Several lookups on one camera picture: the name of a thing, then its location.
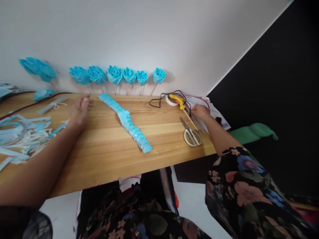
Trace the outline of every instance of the floor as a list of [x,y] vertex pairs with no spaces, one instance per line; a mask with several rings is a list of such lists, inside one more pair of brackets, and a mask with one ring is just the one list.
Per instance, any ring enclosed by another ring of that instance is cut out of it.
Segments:
[[[210,215],[205,205],[205,185],[180,183],[176,179],[174,167],[171,168],[173,184],[179,200],[180,216],[192,220],[213,239],[231,238]],[[48,199],[41,207],[40,211],[48,215],[52,221],[53,239],[75,238],[74,228],[79,196],[80,192],[74,192]]]

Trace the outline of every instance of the floral dress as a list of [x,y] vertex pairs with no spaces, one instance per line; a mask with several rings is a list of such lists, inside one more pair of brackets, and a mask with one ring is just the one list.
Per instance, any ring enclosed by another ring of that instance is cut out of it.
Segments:
[[[163,192],[161,184],[156,185],[156,180],[145,181],[150,183],[150,188]],[[122,193],[115,182],[109,186],[111,188],[107,191],[103,189],[102,200],[85,224],[79,221],[82,228],[78,228],[78,239],[209,238],[193,222],[178,216],[177,209],[168,207],[162,200],[165,197],[150,193],[142,180],[140,184],[132,185],[129,192]],[[212,162],[207,176],[205,202],[211,215],[232,238],[319,238],[286,201],[269,173],[245,148],[230,148]],[[1,214],[4,211],[0,208],[0,225],[8,216]],[[7,223],[7,228],[20,228],[16,231],[22,235],[21,227],[24,226],[22,238],[52,237],[47,217],[41,213],[30,217],[31,212],[22,211],[25,213],[15,212],[19,223],[14,224],[13,220],[9,225]],[[26,216],[34,222],[40,221],[38,228],[30,221],[22,225],[21,221],[27,222],[23,220]]]

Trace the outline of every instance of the white-handled scissors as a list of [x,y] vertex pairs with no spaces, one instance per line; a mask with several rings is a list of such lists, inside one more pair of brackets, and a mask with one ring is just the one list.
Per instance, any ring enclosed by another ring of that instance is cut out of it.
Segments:
[[182,117],[180,118],[180,120],[182,121],[184,127],[185,127],[185,132],[184,132],[184,139],[185,139],[185,142],[189,145],[189,146],[192,146],[192,147],[195,147],[197,145],[201,145],[203,143],[202,141],[202,138],[199,136],[199,134],[197,132],[195,132],[194,130],[190,129],[187,124],[185,123],[185,121],[182,119]]

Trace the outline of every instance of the person's right hand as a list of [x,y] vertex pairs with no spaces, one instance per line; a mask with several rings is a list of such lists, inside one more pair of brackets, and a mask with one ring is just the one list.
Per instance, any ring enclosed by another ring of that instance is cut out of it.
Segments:
[[191,113],[200,120],[210,117],[210,110],[204,105],[194,105]]

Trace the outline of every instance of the green fabric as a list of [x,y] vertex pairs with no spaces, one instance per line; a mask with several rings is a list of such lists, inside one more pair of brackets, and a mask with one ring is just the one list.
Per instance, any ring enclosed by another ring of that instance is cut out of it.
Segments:
[[241,144],[251,143],[270,135],[272,135],[274,140],[278,140],[276,133],[267,125],[261,123],[254,123],[251,126],[241,127],[231,131],[230,134]]

